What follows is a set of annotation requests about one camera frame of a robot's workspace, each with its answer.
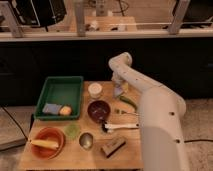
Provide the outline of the yellow gripper fingers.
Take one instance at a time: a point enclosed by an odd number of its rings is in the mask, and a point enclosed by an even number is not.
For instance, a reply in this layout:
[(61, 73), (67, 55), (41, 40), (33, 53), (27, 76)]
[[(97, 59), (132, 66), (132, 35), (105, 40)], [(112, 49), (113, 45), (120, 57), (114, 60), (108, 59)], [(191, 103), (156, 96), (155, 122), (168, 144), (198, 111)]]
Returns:
[(129, 85), (127, 82), (123, 85), (116, 85), (115, 87), (120, 87), (123, 90), (123, 93), (127, 93), (129, 90)]

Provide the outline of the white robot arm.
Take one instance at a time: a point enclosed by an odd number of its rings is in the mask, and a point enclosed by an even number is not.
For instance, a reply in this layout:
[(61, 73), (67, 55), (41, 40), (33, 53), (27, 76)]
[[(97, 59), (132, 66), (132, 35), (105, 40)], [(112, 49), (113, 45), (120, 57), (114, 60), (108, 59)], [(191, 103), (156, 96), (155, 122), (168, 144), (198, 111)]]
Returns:
[(138, 113), (143, 171), (190, 171), (180, 122), (186, 113), (185, 100), (134, 70), (128, 52), (111, 58), (108, 65), (115, 83), (123, 79), (141, 93)]

